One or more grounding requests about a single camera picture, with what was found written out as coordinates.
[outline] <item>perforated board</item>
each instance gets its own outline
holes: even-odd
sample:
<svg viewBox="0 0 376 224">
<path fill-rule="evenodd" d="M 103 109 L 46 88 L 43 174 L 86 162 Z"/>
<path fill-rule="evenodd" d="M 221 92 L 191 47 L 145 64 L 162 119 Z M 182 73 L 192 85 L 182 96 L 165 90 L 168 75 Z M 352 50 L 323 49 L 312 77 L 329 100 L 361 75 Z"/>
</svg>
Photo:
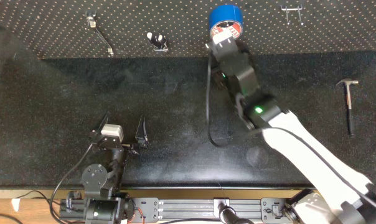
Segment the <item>perforated board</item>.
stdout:
<svg viewBox="0 0 376 224">
<path fill-rule="evenodd" d="M 208 18 L 215 7 L 234 4 L 243 12 L 240 37 L 253 54 L 376 50 L 376 0 L 0 0 L 0 21 L 38 58 L 108 57 L 85 11 L 94 9 L 98 28 L 115 57 L 206 56 Z M 303 6 L 303 24 L 281 6 Z M 167 53 L 154 52 L 146 33 L 166 36 Z"/>
</svg>

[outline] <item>green light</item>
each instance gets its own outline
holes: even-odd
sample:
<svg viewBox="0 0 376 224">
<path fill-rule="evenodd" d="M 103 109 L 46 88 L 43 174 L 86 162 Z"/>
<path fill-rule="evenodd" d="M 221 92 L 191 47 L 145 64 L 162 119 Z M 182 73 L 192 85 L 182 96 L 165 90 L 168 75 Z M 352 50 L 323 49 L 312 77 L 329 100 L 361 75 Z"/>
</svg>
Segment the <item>green light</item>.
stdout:
<svg viewBox="0 0 376 224">
<path fill-rule="evenodd" d="M 257 107 L 255 107 L 255 111 L 256 111 L 257 113 L 261 113 L 261 112 L 263 112 L 263 109 L 261 109 L 261 108 L 259 108 L 259 107 L 257 106 Z"/>
</svg>

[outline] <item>wooden floor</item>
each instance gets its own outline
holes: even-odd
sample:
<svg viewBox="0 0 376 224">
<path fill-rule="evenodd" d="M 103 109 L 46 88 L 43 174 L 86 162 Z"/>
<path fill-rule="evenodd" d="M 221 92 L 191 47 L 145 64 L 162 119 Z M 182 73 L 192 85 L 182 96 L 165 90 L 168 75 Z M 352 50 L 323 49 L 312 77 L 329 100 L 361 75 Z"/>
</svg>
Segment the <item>wooden floor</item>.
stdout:
<svg viewBox="0 0 376 224">
<path fill-rule="evenodd" d="M 30 190 L 0 190 L 0 213 L 17 218 L 23 224 L 52 224 L 57 223 L 50 215 L 49 204 L 44 199 L 21 199 L 18 211 L 12 206 L 12 198 L 28 193 Z M 51 190 L 40 190 L 50 198 Z M 69 190 L 60 190 L 55 198 L 65 198 Z M 228 197 L 231 199 L 261 199 L 263 197 L 292 197 L 297 190 L 129 190 L 130 197 L 157 197 L 161 199 L 177 198 L 216 198 Z M 37 193 L 25 198 L 40 197 Z M 0 217 L 0 224 L 15 223 L 12 220 Z"/>
</svg>

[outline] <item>speckled black surface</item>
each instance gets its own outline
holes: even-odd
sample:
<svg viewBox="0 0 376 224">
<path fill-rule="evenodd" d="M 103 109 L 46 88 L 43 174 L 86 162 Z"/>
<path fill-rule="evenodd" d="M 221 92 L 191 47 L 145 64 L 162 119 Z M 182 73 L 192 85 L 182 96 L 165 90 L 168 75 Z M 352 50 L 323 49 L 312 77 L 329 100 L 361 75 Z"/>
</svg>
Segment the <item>speckled black surface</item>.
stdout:
<svg viewBox="0 0 376 224">
<path fill-rule="evenodd" d="M 146 116 L 151 147 L 128 160 L 124 186 L 305 187 L 306 178 L 261 137 L 245 138 L 227 92 L 213 86 L 205 132 L 206 58 L 35 60 L 0 33 L 0 188 L 52 188 L 82 156 L 103 116 L 133 139 Z M 265 89 L 289 105 L 332 153 L 376 180 L 376 52 L 255 57 Z M 349 139 L 342 78 L 352 87 L 357 136 Z M 65 182 L 79 188 L 92 151 Z"/>
</svg>

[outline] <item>tape roll label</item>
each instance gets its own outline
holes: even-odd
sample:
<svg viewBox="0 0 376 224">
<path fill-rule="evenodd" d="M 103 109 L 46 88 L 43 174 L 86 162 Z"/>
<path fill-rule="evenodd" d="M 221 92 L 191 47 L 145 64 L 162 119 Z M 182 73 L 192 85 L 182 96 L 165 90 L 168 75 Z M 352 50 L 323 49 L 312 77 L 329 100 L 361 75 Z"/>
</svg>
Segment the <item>tape roll label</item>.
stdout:
<svg viewBox="0 0 376 224">
<path fill-rule="evenodd" d="M 213 38 L 214 35 L 223 32 L 225 29 L 228 29 L 232 33 L 233 38 L 237 39 L 240 36 L 240 34 L 242 33 L 241 25 L 239 23 L 236 23 L 235 21 L 223 21 L 223 22 L 233 22 L 233 24 L 231 26 L 228 26 L 228 27 L 219 27 L 220 23 L 216 24 L 215 26 L 213 26 L 213 28 L 211 30 L 212 38 Z"/>
</svg>

